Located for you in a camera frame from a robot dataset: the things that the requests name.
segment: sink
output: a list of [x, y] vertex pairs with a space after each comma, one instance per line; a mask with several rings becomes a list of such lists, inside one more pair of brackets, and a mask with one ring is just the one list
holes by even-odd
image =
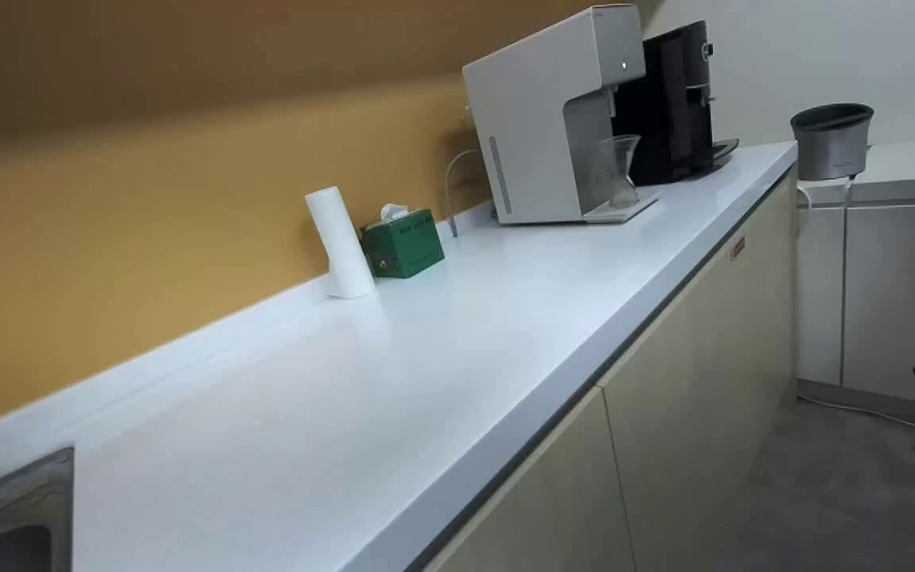
[[73, 447], [0, 480], [0, 572], [69, 572]]
[[0, 572], [50, 572], [50, 527], [0, 530]]

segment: cabinet handle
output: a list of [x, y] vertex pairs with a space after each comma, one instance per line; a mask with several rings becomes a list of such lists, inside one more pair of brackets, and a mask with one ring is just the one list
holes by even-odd
[[741, 242], [731, 249], [731, 262], [737, 262], [747, 249], [747, 237], [741, 237]]

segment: green tissue box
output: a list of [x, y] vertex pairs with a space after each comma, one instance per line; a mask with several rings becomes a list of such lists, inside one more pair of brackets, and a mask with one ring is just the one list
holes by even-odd
[[417, 276], [446, 257], [430, 209], [367, 225], [361, 252], [375, 276]]

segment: wall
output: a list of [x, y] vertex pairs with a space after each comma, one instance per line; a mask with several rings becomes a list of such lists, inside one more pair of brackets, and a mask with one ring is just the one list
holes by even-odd
[[440, 212], [458, 66], [578, 6], [0, 0], [0, 413], [323, 274], [315, 189]]
[[871, 140], [915, 140], [915, 2], [649, 0], [649, 34], [705, 20], [714, 45], [714, 138], [790, 140], [821, 102], [866, 102]]

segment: cabinet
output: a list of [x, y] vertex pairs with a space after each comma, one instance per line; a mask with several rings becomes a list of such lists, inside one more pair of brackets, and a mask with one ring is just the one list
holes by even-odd
[[799, 378], [841, 378], [841, 207], [803, 207], [799, 238]]
[[915, 401], [915, 204], [848, 209], [844, 388]]
[[602, 394], [588, 394], [430, 564], [433, 572], [630, 572]]
[[433, 572], [687, 572], [793, 369], [793, 189], [783, 180]]
[[701, 549], [790, 388], [793, 193], [783, 180], [602, 390], [643, 572], [701, 569]]

